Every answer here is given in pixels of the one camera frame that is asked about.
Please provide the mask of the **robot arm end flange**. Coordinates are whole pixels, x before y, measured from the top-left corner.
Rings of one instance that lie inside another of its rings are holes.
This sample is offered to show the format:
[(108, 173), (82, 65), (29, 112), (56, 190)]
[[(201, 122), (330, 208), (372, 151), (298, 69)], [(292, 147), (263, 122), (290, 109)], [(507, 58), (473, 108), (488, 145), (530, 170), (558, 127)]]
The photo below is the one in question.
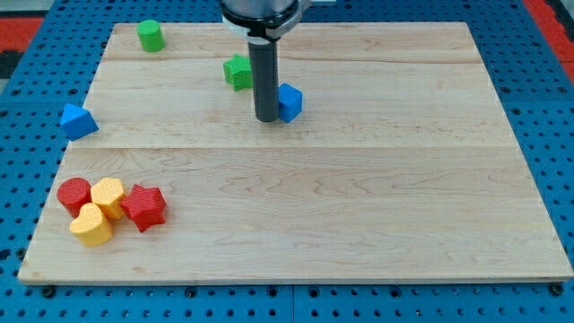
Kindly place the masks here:
[(220, 0), (223, 24), (247, 42), (264, 45), (293, 30), (311, 0)]

